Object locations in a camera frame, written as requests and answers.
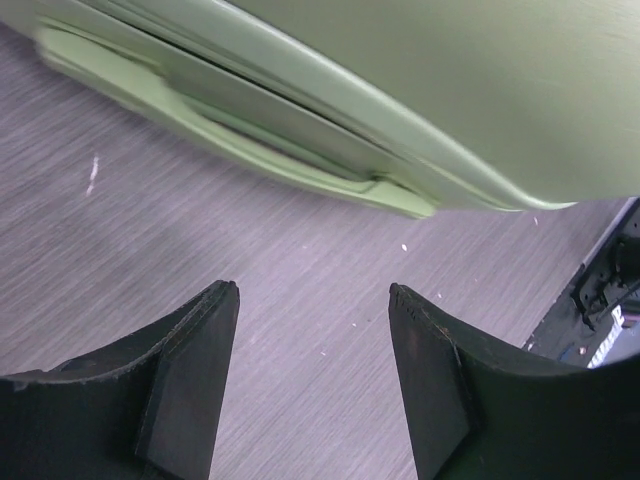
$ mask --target gray wooden surface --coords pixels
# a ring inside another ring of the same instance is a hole
[[[389,285],[522,344],[622,205],[411,221],[212,158],[1,27],[0,65],[0,373],[50,368],[236,280],[212,478],[415,479]]]

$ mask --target white mark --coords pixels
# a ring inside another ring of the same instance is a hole
[[[93,192],[93,187],[95,187],[96,177],[98,176],[98,162],[100,159],[97,155],[93,157],[93,168],[91,169],[91,175],[89,176],[89,188],[87,188],[87,197],[91,195]]]

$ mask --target black object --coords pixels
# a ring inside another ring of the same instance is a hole
[[[418,478],[640,478],[640,356],[534,355],[392,285],[391,335]]]
[[[598,252],[583,264],[524,349],[586,367],[609,336],[612,311],[640,287],[640,200],[627,209]]]
[[[0,378],[0,478],[207,480],[238,307],[216,282],[106,347]]]

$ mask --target green drawer handle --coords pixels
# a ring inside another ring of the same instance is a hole
[[[282,155],[202,117],[162,77],[132,60],[73,33],[42,27],[40,54],[55,70],[118,100],[154,122],[246,167],[334,197],[393,210],[413,218],[434,213],[433,201],[386,180],[345,180]]]

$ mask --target white scratch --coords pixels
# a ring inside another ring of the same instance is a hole
[[[89,175],[89,188],[87,188],[87,197],[89,195],[91,195],[91,192],[93,192],[93,187],[95,187],[96,177],[98,176],[98,162],[99,161],[100,161],[100,159],[98,158],[98,156],[94,155],[94,157],[93,157],[93,168],[91,169],[91,175]]]

